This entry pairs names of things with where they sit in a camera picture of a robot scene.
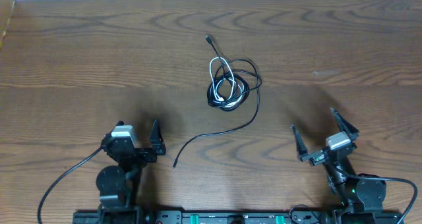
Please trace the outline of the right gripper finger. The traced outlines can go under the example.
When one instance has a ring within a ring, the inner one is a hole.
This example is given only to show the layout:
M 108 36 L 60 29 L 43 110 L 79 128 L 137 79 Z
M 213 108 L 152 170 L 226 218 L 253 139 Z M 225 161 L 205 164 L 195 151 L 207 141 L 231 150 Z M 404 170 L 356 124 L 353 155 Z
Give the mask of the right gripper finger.
M 345 132 L 351 141 L 355 141 L 359 136 L 359 130 L 355 128 L 351 123 L 349 123 L 347 120 L 345 120 L 336 109 L 333 107 L 330 108 L 332 115 L 334 116 L 338 128 L 341 132 Z
M 299 161 L 304 161 L 305 157 L 309 154 L 308 149 L 307 149 L 306 145 L 304 144 L 303 139 L 302 139 L 299 131 L 296 129 L 295 125 L 291 125 L 291 129 L 292 129 L 293 135 L 295 137 L 297 158 L 298 158 Z

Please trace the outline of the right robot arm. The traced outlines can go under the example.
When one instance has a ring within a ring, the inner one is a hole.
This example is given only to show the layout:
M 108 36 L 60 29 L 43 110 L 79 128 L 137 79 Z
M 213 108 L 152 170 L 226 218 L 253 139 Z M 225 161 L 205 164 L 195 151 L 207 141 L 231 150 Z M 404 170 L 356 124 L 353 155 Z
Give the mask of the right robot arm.
M 374 223 L 375 214 L 383 211 L 386 184 L 376 175 L 357 174 L 348 155 L 357 148 L 359 130 L 346 121 L 334 108 L 330 109 L 339 132 L 326 139 L 326 146 L 309 153 L 295 126 L 293 131 L 299 161 L 323 165 L 332 192 L 339 196 L 341 205 L 320 217 L 321 223 Z

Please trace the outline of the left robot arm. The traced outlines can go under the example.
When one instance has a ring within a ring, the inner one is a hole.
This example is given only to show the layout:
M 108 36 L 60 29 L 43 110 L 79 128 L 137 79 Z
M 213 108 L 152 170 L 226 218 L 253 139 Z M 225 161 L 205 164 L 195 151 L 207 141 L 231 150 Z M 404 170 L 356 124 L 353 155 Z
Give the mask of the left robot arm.
M 137 148 L 135 129 L 119 121 L 101 141 L 101 149 L 117 164 L 102 169 L 96 186 L 100 191 L 98 223 L 148 223 L 152 218 L 136 205 L 142 170 L 166 154 L 159 121 L 152 125 L 150 147 Z

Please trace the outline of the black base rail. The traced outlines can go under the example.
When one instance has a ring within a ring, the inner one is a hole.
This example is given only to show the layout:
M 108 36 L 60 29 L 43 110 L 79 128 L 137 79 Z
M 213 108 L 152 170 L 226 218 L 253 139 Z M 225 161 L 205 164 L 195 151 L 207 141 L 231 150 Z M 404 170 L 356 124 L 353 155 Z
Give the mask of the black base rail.
M 123 213 L 106 212 L 100 217 L 97 212 L 76 212 L 73 223 L 141 223 L 141 224 L 315 224 L 333 223 L 325 213 L 293 211 L 281 213 L 224 213 L 224 212 L 182 212 L 175 210 L 158 211 L 141 216 L 135 211 Z

